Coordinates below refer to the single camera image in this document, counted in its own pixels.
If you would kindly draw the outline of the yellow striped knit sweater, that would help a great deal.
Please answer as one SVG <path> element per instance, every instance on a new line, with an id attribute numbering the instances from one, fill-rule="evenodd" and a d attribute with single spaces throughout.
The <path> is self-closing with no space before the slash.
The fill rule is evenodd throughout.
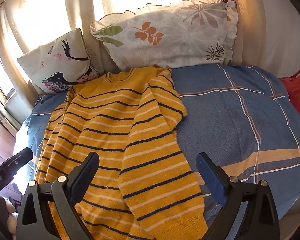
<path id="1" fill-rule="evenodd" d="M 204 198 L 177 143 L 187 110 L 169 69 L 143 67 L 75 85 L 52 113 L 35 179 L 100 166 L 75 208 L 94 239 L 201 239 Z"/>

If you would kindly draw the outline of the white leaf print pillow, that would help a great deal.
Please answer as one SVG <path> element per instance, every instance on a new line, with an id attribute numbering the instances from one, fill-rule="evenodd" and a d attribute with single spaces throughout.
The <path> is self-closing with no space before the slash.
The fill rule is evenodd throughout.
<path id="1" fill-rule="evenodd" d="M 148 4 L 90 24 L 118 68 L 180 68 L 232 61 L 238 11 L 234 0 Z"/>

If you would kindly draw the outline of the beige window curtain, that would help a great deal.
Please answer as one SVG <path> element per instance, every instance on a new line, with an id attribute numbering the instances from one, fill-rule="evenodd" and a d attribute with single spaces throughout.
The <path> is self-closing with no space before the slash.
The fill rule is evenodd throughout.
<path id="1" fill-rule="evenodd" d="M 64 33 L 81 28 L 98 74 L 114 72 L 115 64 L 103 45 L 90 36 L 91 22 L 113 12 L 135 10 L 147 3 L 168 5 L 181 0 L 0 0 L 0 61 L 26 108 L 37 90 L 16 64 L 26 54 Z M 266 42 L 263 0 L 235 0 L 239 7 L 238 36 L 233 62 L 262 65 Z"/>

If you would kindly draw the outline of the blue plaid bed sheet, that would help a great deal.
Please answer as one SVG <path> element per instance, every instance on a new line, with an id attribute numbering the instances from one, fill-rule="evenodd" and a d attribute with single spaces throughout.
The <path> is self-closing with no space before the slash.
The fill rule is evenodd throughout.
<path id="1" fill-rule="evenodd" d="M 256 66 L 210 64 L 170 70 L 187 110 L 177 124 L 177 143 L 201 189 L 207 228 L 221 206 L 196 168 L 200 152 L 242 182 L 266 180 L 278 217 L 283 218 L 300 197 L 300 116 L 282 82 Z M 68 91 L 42 96 L 17 134 L 14 151 L 33 151 L 33 159 L 15 178 L 21 192 L 36 180 L 48 121 Z"/>

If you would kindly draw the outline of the small floral bird cushion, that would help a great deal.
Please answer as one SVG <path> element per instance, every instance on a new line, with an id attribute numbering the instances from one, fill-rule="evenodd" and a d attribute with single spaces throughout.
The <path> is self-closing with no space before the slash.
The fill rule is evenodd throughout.
<path id="1" fill-rule="evenodd" d="M 46 94 L 58 94 L 97 78 L 82 31 L 76 28 L 17 58 L 32 83 Z"/>

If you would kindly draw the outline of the red cloth at bedside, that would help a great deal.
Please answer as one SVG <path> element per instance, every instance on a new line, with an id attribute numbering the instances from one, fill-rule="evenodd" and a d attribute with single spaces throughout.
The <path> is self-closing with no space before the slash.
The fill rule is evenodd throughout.
<path id="1" fill-rule="evenodd" d="M 281 82 L 285 86 L 289 100 L 300 115 L 300 70 L 289 77 L 281 77 Z"/>

